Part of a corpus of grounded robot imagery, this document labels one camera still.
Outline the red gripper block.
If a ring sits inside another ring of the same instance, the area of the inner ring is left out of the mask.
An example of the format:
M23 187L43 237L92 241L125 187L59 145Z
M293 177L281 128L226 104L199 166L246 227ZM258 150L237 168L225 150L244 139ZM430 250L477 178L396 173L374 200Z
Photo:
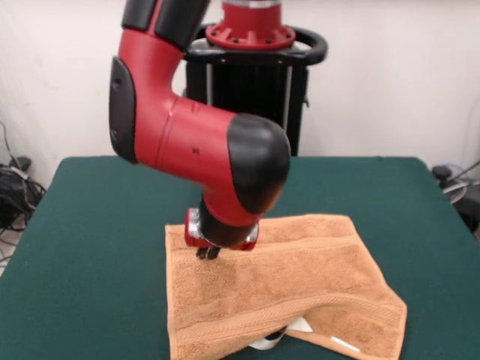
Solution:
M257 224L242 243L232 246L222 245L221 247L232 251L252 251L257 244L259 227L260 225ZM218 258L221 248L214 247L215 245L204 238L200 232L200 210L198 208L189 208L187 210L184 239L188 247L198 248L196 257L199 260L205 260L207 257L209 260Z

